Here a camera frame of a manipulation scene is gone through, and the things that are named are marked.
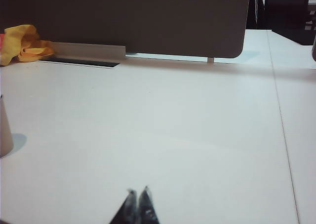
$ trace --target white desk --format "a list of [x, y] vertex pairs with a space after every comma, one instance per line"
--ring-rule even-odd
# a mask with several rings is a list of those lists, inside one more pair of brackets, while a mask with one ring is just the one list
[[161, 223], [297, 223], [271, 65], [1, 73], [11, 130], [27, 138], [1, 159], [4, 221], [106, 224], [127, 188], [149, 185]]
[[268, 35], [300, 224], [316, 223], [316, 70], [311, 70], [316, 63], [312, 46], [273, 32]]

